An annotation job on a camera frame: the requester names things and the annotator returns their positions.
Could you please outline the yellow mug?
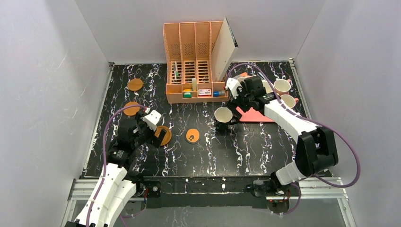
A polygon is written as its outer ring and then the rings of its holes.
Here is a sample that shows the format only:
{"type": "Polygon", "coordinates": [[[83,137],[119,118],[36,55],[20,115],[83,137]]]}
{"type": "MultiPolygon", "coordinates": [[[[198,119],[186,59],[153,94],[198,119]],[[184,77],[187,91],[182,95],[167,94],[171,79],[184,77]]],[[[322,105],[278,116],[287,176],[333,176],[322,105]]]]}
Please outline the yellow mug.
{"type": "Polygon", "coordinates": [[[295,98],[288,94],[283,94],[280,96],[281,100],[291,109],[293,109],[296,104],[299,102],[298,98],[295,98]]]}

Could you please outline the black mug white inside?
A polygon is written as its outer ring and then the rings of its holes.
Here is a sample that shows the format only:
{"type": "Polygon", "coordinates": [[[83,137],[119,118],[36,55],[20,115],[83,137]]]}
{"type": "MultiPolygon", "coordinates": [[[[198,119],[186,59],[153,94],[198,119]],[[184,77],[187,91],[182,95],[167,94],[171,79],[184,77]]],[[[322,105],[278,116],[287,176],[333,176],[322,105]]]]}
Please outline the black mug white inside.
{"type": "Polygon", "coordinates": [[[216,131],[227,131],[232,125],[239,123],[232,111],[227,107],[220,107],[214,112],[216,131]]]}

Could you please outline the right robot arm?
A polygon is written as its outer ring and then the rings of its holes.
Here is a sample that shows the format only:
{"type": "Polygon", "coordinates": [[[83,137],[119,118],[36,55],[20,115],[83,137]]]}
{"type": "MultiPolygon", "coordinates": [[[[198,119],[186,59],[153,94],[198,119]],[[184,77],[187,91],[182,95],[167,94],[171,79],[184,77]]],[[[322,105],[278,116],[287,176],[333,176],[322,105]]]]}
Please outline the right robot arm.
{"type": "Polygon", "coordinates": [[[296,142],[294,161],[270,175],[271,188],[279,189],[337,165],[333,131],[303,120],[274,93],[267,93],[260,77],[249,77],[243,82],[229,78],[226,89],[232,95],[227,107],[236,117],[240,116],[236,108],[243,112],[253,108],[272,119],[296,142]]]}

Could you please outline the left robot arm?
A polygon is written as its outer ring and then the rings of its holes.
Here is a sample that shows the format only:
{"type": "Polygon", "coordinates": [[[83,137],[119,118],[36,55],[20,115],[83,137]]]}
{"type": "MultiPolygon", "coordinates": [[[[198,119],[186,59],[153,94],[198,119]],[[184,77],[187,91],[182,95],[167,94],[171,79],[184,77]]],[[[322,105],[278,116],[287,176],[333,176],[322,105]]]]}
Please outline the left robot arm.
{"type": "Polygon", "coordinates": [[[106,165],[86,205],[67,227],[112,227],[129,198],[140,185],[137,173],[130,169],[135,150],[147,143],[160,147],[166,130],[156,135],[162,115],[156,110],[136,113],[134,118],[123,120],[117,136],[106,150],[106,165]]]}

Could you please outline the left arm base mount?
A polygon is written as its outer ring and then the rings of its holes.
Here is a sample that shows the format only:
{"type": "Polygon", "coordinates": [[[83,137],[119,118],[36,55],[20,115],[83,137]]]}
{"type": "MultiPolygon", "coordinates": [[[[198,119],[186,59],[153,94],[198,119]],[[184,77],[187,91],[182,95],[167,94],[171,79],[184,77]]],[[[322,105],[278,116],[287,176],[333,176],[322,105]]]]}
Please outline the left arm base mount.
{"type": "Polygon", "coordinates": [[[149,199],[161,196],[161,182],[156,179],[144,178],[139,182],[137,192],[129,198],[123,210],[125,218],[134,218],[147,209],[149,199]]]}

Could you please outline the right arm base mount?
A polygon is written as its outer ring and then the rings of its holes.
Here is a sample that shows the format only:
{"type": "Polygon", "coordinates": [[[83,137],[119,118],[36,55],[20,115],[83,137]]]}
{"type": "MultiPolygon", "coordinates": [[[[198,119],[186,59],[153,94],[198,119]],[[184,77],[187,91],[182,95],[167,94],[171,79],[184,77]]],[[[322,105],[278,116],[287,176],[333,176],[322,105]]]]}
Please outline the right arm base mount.
{"type": "Polygon", "coordinates": [[[282,186],[271,179],[255,180],[246,185],[244,191],[256,198],[265,198],[270,212],[281,217],[294,212],[302,197],[300,186],[297,183],[282,186]]]}

